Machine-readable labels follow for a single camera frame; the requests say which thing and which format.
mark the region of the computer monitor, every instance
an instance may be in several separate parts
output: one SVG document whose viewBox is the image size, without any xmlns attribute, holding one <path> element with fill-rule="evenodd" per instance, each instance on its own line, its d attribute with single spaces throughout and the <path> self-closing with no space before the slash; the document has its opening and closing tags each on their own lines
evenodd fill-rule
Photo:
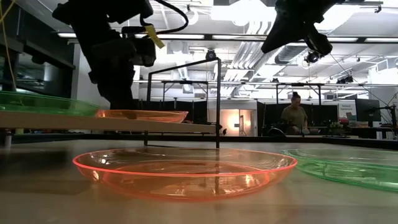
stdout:
<svg viewBox="0 0 398 224">
<path fill-rule="evenodd" d="M 373 126 L 373 121 L 381 121 L 380 102 L 378 100 L 355 99 L 356 120 L 368 121 Z"/>
</svg>

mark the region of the green plastic plate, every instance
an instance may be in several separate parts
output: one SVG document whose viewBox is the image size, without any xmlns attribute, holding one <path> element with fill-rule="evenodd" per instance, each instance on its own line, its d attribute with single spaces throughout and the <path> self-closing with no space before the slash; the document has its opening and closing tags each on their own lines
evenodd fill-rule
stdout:
<svg viewBox="0 0 398 224">
<path fill-rule="evenodd" d="M 398 191 L 398 152 L 354 149 L 282 151 L 308 174 L 346 184 Z"/>
<path fill-rule="evenodd" d="M 94 116 L 98 109 L 78 100 L 0 91 L 0 111 Z"/>
</svg>

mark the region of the table surface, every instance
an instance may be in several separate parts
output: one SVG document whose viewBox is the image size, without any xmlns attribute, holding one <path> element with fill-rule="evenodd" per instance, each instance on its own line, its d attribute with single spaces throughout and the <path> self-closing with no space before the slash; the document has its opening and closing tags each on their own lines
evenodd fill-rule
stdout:
<svg viewBox="0 0 398 224">
<path fill-rule="evenodd" d="M 213 147 L 212 142 L 152 142 Z M 360 149 L 327 144 L 222 143 L 222 147 Z M 398 194 L 323 180 L 294 170 L 254 195 L 204 203 L 126 198 L 87 181 L 72 164 L 78 154 L 142 147 L 137 141 L 64 141 L 13 145 L 18 160 L 0 172 L 0 223 L 396 223 Z"/>
</svg>

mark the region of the person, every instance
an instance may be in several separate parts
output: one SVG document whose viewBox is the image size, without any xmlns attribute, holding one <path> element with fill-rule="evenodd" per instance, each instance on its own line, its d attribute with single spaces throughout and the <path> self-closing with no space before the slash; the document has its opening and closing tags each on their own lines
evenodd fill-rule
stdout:
<svg viewBox="0 0 398 224">
<path fill-rule="evenodd" d="M 289 124 L 287 134 L 309 134 L 308 118 L 304 108 L 300 106 L 301 96 L 293 92 L 292 104 L 287 106 L 282 112 L 282 120 Z"/>
</svg>

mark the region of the ceiling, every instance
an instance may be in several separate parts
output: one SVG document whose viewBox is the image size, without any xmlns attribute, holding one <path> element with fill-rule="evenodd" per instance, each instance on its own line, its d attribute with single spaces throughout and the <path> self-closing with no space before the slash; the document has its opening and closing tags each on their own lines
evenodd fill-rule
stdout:
<svg viewBox="0 0 398 224">
<path fill-rule="evenodd" d="M 241 0 L 240 2 L 243 1 L 257 5 L 252 5 L 252 7 L 240 6 L 235 9 L 238 11 L 232 17 L 231 15 L 229 17 L 228 15 L 222 15 L 222 12 L 227 11 L 227 6 L 213 6 L 213 1 L 202 1 L 202 4 L 199 4 L 199 1 L 190 3 L 191 9 L 198 12 L 198 21 L 194 25 L 188 26 L 182 32 L 185 34 L 247 34 L 251 30 L 252 24 L 248 23 L 244 26 L 237 26 L 241 25 L 239 23 L 242 20 L 242 17 L 239 17 L 239 15 L 252 16 L 251 14 L 255 14 L 257 11 L 259 11 L 261 16 L 267 17 L 264 20 L 273 21 L 275 12 L 272 7 L 265 7 L 260 0 Z M 73 32 L 71 27 L 56 21 L 51 16 L 57 4 L 65 2 L 67 0 L 17 0 L 18 5 L 44 21 L 57 32 Z M 181 3 L 175 5 L 181 10 L 186 10 L 188 3 L 189 1 L 181 1 Z M 175 12 L 167 8 L 165 8 L 165 11 L 162 11 L 162 7 L 154 1 L 151 1 L 151 4 L 154 8 L 154 15 L 148 18 L 146 22 L 152 23 L 157 30 L 179 27 L 183 24 L 181 17 Z M 391 7 L 391 5 L 383 7 L 382 11 L 377 14 L 374 13 L 376 8 L 377 6 L 358 6 L 355 9 L 345 7 L 344 10 L 341 10 L 341 8 L 337 10 L 332 8 L 329 11 L 330 14 L 325 14 L 325 21 L 320 26 L 317 26 L 317 28 L 320 30 L 328 26 L 329 28 L 325 29 L 324 33 L 327 33 L 329 36 L 398 37 L 398 5 L 397 7 Z M 193 14 L 189 12 L 188 17 L 192 18 Z M 112 24 L 112 27 L 119 30 L 122 26 L 128 25 L 138 26 L 138 18 L 132 18 L 123 24 Z M 268 31 L 265 31 L 265 29 L 261 31 L 260 28 L 257 29 L 255 34 L 267 34 Z M 176 66 L 176 62 L 169 59 L 170 54 L 166 50 L 170 48 L 169 43 L 170 41 L 166 42 L 168 45 L 166 48 L 162 50 L 158 49 L 157 61 L 153 67 L 141 69 L 144 79 L 149 72 Z M 274 55 L 263 55 L 261 52 L 256 52 L 256 49 L 261 47 L 261 43 L 185 40 L 184 44 L 188 46 L 187 56 L 183 59 L 185 63 L 203 60 L 207 49 L 215 49 L 217 56 L 227 65 L 227 67 L 223 68 L 223 76 L 226 76 L 228 67 L 231 68 L 240 56 L 243 55 L 242 57 L 247 61 L 253 61 L 252 66 L 246 67 L 248 70 L 247 74 L 241 76 L 235 74 L 229 81 L 239 81 L 239 78 L 245 77 L 249 81 L 269 82 L 271 78 L 277 77 L 280 82 L 305 82 L 308 80 L 311 80 L 311 82 L 330 82 L 331 76 L 344 72 L 343 67 L 344 69 L 352 70 L 353 76 L 359 82 L 366 82 L 367 69 L 369 67 L 374 66 L 386 57 L 398 57 L 398 45 L 396 44 L 337 43 L 333 44 L 333 51 L 331 53 L 333 57 L 329 55 L 308 69 L 303 64 L 303 58 L 307 52 L 305 47 L 294 55 L 292 61 L 287 64 L 288 66 L 276 65 L 278 66 L 276 67 L 275 65 L 267 65 L 275 64 L 273 60 Z M 214 69 L 215 63 L 206 63 L 190 67 L 187 72 L 189 75 L 191 71 L 203 71 L 204 75 L 202 77 L 204 78 L 206 77 L 205 72 L 211 72 Z"/>
</svg>

